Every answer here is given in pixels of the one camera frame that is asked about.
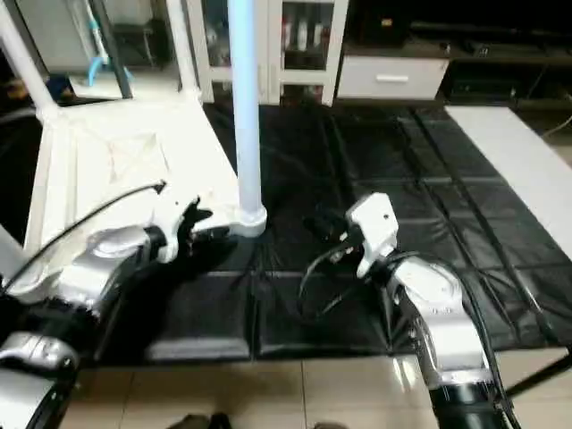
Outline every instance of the tiled floor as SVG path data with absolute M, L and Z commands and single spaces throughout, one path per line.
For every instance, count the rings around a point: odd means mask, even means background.
M 499 354 L 511 385 L 564 350 Z M 304 429 L 335 422 L 351 429 L 435 428 L 413 357 L 103 370 L 82 376 L 63 428 L 165 429 L 189 413 L 223 411 L 237 429 Z M 524 428 L 569 427 L 572 372 L 519 397 Z

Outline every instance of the glass cabinet door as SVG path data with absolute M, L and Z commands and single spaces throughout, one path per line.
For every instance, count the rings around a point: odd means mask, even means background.
M 228 0 L 201 0 L 206 49 L 211 67 L 231 66 Z
M 325 70 L 333 3 L 282 3 L 282 70 Z

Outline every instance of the black cloth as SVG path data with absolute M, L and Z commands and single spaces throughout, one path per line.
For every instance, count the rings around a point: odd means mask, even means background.
M 205 111 L 236 168 L 231 106 Z M 149 275 L 101 365 L 410 352 L 406 321 L 383 288 L 356 281 L 356 261 L 318 269 L 305 306 L 353 288 L 347 300 L 315 323 L 297 317 L 300 278 L 328 248 L 305 217 L 343 215 L 373 191 L 391 198 L 401 250 L 446 259 L 474 289 L 496 349 L 572 344 L 572 263 L 442 109 L 264 106 L 260 136 L 266 232 Z

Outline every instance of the metal leg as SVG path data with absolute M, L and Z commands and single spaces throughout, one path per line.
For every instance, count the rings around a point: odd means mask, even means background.
M 510 398 L 514 398 L 525 391 L 529 391 L 538 384 L 542 384 L 552 377 L 560 375 L 572 367 L 572 356 L 568 353 L 565 357 L 551 363 L 540 371 L 528 376 L 514 386 L 507 389 Z
M 24 265 L 27 258 L 18 241 L 0 225 L 0 275 L 10 279 Z
M 119 56 L 119 49 L 115 43 L 114 33 L 112 31 L 111 22 L 105 11 L 103 0 L 89 0 L 91 9 L 96 16 L 99 28 L 101 29 L 101 37 L 104 41 L 104 46 L 109 53 L 109 61 L 114 68 L 115 78 L 119 84 L 119 90 L 122 92 L 123 98 L 133 98 L 129 79 L 123 61 Z

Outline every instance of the black cable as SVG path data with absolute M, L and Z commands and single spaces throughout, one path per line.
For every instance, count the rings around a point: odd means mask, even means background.
M 347 299 L 356 290 L 356 286 L 348 288 L 347 290 L 343 291 L 340 295 L 336 296 L 334 299 L 328 302 L 324 308 L 322 308 L 317 312 L 314 312 L 312 315 L 307 315 L 306 312 L 304 311 L 304 306 L 303 306 L 304 292 L 307 288 L 307 283 L 310 280 L 310 277 L 312 273 L 316 270 L 316 268 L 321 263 L 333 257 L 335 254 L 345 252 L 349 248 L 360 246 L 363 240 L 364 236 L 361 232 L 361 229 L 357 226 L 354 226 L 350 228 L 350 230 L 348 231 L 348 237 L 344 241 L 342 241 L 337 246 L 330 248 L 322 255 L 314 259 L 314 261 L 312 261 L 312 263 L 306 269 L 306 272 L 304 273 L 304 276 L 302 277 L 302 280 L 300 281 L 298 286 L 298 298 L 297 298 L 298 314 L 296 315 L 297 318 L 300 318 L 306 322 L 312 322 L 312 321 L 315 322 L 321 317 L 327 315 L 334 308 L 336 308 L 341 302 Z
M 132 190 L 128 190 L 127 192 L 122 193 L 121 195 L 119 195 L 118 197 L 115 197 L 109 201 L 107 201 L 106 203 L 102 204 L 101 206 L 98 206 L 97 208 L 95 208 L 94 210 L 92 210 L 91 212 L 89 212 L 88 214 L 86 214 L 85 216 L 83 216 L 81 219 L 79 219 L 78 221 L 76 221 L 75 223 L 73 223 L 72 225 L 68 226 L 65 230 L 63 230 L 62 232 L 60 232 L 59 234 L 57 234 L 55 237 L 53 237 L 50 241 L 47 242 L 47 244 L 41 248 L 33 257 L 31 257 L 26 264 L 23 265 L 23 267 L 18 270 L 18 273 L 16 273 L 14 275 L 14 277 L 12 277 L 12 279 L 10 279 L 10 281 L 8 283 L 5 284 L 5 286 L 0 290 L 0 297 L 2 297 L 3 295 L 5 295 L 8 290 L 10 290 L 10 288 L 20 279 L 20 277 L 33 265 L 35 264 L 43 255 L 46 254 L 46 252 L 55 244 L 57 243 L 59 240 L 61 240 L 64 236 L 66 236 L 67 234 L 69 234 L 71 231 L 75 230 L 76 228 L 81 227 L 81 225 L 83 225 L 84 223 L 86 223 L 87 221 L 89 221 L 90 219 L 92 219 L 93 217 L 95 217 L 96 215 L 99 215 L 101 212 L 103 212 L 104 210 L 106 210 L 108 207 L 112 206 L 113 204 L 117 203 L 118 201 L 121 201 L 122 199 L 125 199 L 127 197 L 130 197 L 132 195 L 138 194 L 140 192 L 143 192 L 145 190 L 149 190 L 149 189 L 153 189 L 157 194 L 160 194 L 161 191 L 163 190 L 165 186 L 165 182 L 161 181 L 158 183 L 154 183 L 154 184 L 150 184 L 150 185 L 145 185 L 145 186 L 140 186 L 138 188 L 132 189 Z

